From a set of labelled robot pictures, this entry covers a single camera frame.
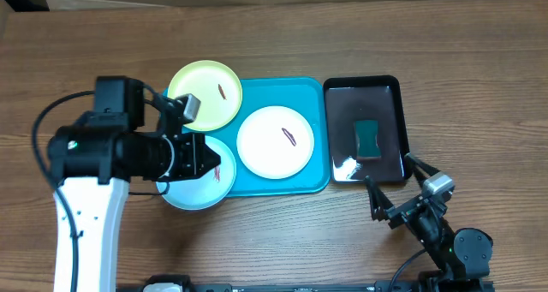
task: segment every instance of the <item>plate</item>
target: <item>plate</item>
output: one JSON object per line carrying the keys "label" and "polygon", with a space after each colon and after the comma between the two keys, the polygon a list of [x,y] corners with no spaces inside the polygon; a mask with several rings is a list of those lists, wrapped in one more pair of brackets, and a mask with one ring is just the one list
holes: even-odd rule
{"label": "plate", "polygon": [[238,155],[254,174],[282,179],[304,168],[314,150],[314,135],[297,111],[270,106],[252,113],[236,138]]}
{"label": "plate", "polygon": [[168,97],[193,94],[201,102],[196,120],[185,125],[194,131],[211,131],[228,124],[238,113],[242,92],[238,76],[224,64],[203,60],[180,69],[168,88]]}
{"label": "plate", "polygon": [[[183,210],[201,210],[217,204],[229,193],[236,179],[236,161],[232,151],[219,139],[206,136],[205,143],[221,157],[221,164],[196,180],[170,183],[163,195],[171,205]],[[156,183],[159,192],[165,183]]]}

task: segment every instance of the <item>yellow-green plate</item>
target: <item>yellow-green plate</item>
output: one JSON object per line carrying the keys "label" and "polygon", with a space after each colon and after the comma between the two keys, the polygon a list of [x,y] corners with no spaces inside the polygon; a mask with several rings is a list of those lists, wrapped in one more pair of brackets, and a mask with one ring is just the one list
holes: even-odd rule
{"label": "yellow-green plate", "polygon": [[168,88],[168,97],[189,93],[201,102],[196,121],[185,125],[192,130],[219,129],[234,118],[241,106],[240,79],[219,62],[198,61],[177,72]]}

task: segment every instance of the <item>black tray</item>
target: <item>black tray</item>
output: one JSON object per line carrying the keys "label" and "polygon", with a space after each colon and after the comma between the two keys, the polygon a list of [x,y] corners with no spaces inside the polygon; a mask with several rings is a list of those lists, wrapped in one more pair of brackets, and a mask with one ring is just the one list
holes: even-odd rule
{"label": "black tray", "polygon": [[[330,78],[324,83],[325,113],[335,182],[398,183],[412,172],[404,164],[409,152],[400,83],[391,75]],[[357,160],[354,122],[378,121],[381,158]]]}

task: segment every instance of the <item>wooden table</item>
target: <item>wooden table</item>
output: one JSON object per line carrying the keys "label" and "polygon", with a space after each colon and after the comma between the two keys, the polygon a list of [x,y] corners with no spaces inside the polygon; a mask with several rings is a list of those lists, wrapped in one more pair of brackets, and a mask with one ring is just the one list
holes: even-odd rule
{"label": "wooden table", "polygon": [[[195,60],[241,78],[393,74],[411,149],[454,177],[447,219],[494,241],[499,291],[548,279],[548,0],[328,3],[273,7],[12,14],[0,47],[0,288],[51,291],[56,215],[30,149],[51,101],[125,74],[161,91]],[[41,130],[71,123],[91,99],[67,103]],[[149,124],[154,113],[147,112]],[[133,190],[154,190],[134,180]],[[389,189],[402,203],[417,194]],[[365,189],[230,199],[182,212],[161,198],[126,205],[118,282],[189,274],[196,283],[368,283],[420,249],[405,229],[373,222]],[[425,256],[402,278],[433,269]]]}

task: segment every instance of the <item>green sponge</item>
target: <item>green sponge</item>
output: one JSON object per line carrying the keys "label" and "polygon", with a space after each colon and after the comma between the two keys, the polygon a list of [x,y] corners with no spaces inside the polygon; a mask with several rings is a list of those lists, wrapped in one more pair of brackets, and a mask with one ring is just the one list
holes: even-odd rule
{"label": "green sponge", "polygon": [[357,160],[379,159],[377,135],[378,122],[374,120],[363,120],[354,122],[356,132]]}

